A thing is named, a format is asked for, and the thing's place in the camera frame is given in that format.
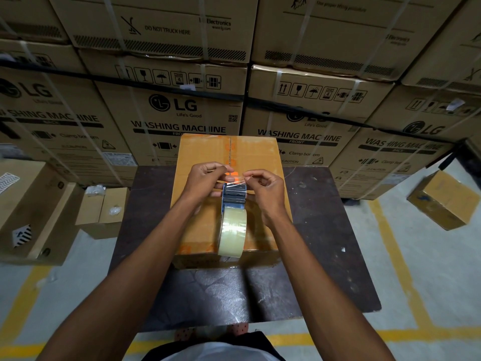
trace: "yellow floor marking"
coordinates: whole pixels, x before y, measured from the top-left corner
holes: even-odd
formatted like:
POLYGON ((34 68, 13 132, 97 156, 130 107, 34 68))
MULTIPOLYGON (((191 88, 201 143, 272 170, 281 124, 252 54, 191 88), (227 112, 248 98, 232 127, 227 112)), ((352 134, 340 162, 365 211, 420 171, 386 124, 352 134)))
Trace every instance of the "yellow floor marking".
MULTIPOLYGON (((385 342, 436 342, 451 339, 481 339, 481 327, 432 328, 432 329, 393 329, 377 331, 385 342)), ((314 346, 308 333, 271 334, 267 338, 273 346, 314 346)), ((146 353, 152 348, 171 342, 171 339, 158 341, 134 341, 127 354, 146 353)), ((45 344, 15 345, 0 347, 0 359, 36 357, 45 344)))
POLYGON ((389 225, 388 220, 382 212, 382 207, 379 200, 369 201, 369 206, 371 208, 374 217, 376 218, 379 226, 379 232, 381 234, 382 242, 386 246, 391 262, 393 263, 394 270, 399 279, 401 287, 406 294, 407 303, 413 314, 416 324, 421 329, 429 329, 434 327, 431 318, 424 307, 424 303, 419 295, 418 291, 413 285, 413 279, 411 277, 411 272, 404 261, 403 254, 399 249, 399 245, 394 237, 393 230, 389 225))
POLYGON ((22 331, 40 293, 40 289, 36 287, 37 282, 47 277, 50 269, 50 266, 35 266, 32 268, 0 328, 0 346, 12 343, 22 331))

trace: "concrete floor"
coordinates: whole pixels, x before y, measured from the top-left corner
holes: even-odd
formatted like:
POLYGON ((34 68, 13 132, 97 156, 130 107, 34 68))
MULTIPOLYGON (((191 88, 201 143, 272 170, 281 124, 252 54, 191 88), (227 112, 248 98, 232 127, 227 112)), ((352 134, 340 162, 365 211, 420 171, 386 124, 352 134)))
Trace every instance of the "concrete floor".
MULTIPOLYGON (((379 200, 346 207, 382 310, 366 314, 397 360, 481 359, 481 209, 468 226, 444 231, 406 200, 432 167, 379 200)), ((446 170, 479 193, 454 161, 446 170)), ((33 360, 42 345, 107 273, 115 239, 80 232, 62 267, 0 265, 0 359, 33 360)), ((304 320, 251 324, 269 335, 287 360, 320 359, 304 320)), ((172 339, 138 334, 125 360, 172 339)))

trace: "black pants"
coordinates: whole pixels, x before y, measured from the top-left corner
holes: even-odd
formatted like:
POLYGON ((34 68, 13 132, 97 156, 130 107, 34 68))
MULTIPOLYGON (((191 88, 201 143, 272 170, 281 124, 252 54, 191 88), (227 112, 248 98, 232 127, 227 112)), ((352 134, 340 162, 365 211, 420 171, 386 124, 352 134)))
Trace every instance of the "black pants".
MULTIPOLYGON (((165 345, 156 347, 150 350, 142 361, 160 361, 166 357, 173 355, 174 353, 181 352, 182 350, 204 343, 205 340, 194 339, 189 341, 177 341, 167 343, 165 345)), ((277 357, 281 361, 286 361, 280 354, 274 349, 267 337, 261 331, 252 333, 244 333, 238 336, 232 334, 225 334, 220 337, 216 342, 229 343, 233 346, 245 346, 250 348, 260 349, 262 351, 270 353, 272 356, 277 357)))

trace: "person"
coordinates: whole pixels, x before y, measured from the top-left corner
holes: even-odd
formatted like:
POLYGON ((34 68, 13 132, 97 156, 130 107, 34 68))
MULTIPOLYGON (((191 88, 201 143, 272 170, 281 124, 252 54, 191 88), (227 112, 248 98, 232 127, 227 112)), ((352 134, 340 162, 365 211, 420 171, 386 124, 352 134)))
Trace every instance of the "person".
MULTIPOLYGON (((218 162, 194 165, 171 210, 141 245, 65 319, 38 360, 121 360, 154 302, 189 218, 204 198, 221 196, 213 189, 222 188, 218 181, 232 181, 226 173, 233 171, 229 165, 218 162)), ((394 360, 386 344, 329 278, 292 224, 284 206, 284 181, 263 169, 244 172, 244 177, 255 192, 262 221, 274 235, 305 323, 322 359, 394 360)), ((186 347, 179 341, 154 349, 144 359, 283 359, 272 346, 256 348, 254 337, 251 342, 253 346, 206 342, 186 347), (170 352, 162 351, 165 346, 170 352)))

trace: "person's right arm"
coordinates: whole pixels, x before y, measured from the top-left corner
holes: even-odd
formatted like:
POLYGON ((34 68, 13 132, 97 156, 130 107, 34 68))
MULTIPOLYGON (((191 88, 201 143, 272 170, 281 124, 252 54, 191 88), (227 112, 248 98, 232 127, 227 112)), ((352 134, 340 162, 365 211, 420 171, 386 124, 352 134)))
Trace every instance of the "person's right arm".
POLYGON ((244 172, 272 231, 309 333, 324 361, 394 360, 381 337, 324 271, 291 223, 284 181, 267 170, 244 172))

